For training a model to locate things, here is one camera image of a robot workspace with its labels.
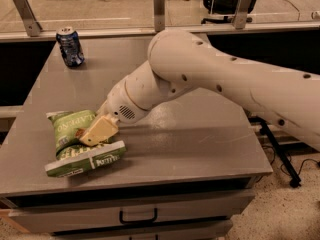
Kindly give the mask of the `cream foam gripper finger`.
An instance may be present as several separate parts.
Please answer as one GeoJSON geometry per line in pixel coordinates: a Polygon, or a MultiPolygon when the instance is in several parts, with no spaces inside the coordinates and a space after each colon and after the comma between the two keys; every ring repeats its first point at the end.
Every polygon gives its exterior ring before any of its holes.
{"type": "Polygon", "coordinates": [[[107,140],[118,132],[118,119],[111,114],[98,116],[84,131],[80,137],[80,142],[87,146],[95,146],[107,140]]]}

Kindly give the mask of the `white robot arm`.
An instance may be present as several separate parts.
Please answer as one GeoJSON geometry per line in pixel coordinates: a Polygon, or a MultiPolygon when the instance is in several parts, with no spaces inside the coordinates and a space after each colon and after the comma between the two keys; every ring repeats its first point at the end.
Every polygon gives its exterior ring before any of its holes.
{"type": "Polygon", "coordinates": [[[214,91],[320,150],[320,77],[223,53],[198,36],[164,30],[147,60],[119,81],[80,141],[95,146],[159,104],[196,88],[214,91]]]}

